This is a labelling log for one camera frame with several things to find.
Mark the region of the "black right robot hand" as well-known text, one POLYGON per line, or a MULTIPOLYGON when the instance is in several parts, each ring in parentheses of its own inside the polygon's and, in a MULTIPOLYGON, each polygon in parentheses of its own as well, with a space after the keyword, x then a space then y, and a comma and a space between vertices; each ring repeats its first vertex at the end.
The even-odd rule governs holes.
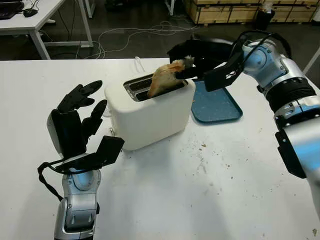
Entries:
POLYGON ((190 39, 175 45, 167 54, 169 61, 183 60, 190 56, 193 58, 191 67, 187 67, 176 74, 177 79, 202 78, 207 71, 229 59, 233 42, 221 38, 207 38, 194 35, 190 39))

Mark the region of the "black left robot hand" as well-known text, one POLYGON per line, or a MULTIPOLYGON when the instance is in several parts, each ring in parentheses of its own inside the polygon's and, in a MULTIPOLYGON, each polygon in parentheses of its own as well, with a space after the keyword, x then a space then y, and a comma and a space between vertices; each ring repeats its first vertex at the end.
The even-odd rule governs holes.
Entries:
POLYGON ((46 122, 47 129, 56 151, 62 158, 69 159, 84 154, 89 137, 95 135, 99 129, 107 100, 98 102, 90 116, 84 119, 80 118, 78 109, 95 102, 90 95, 97 92, 102 84, 101 80, 87 85, 78 84, 50 112, 46 122))

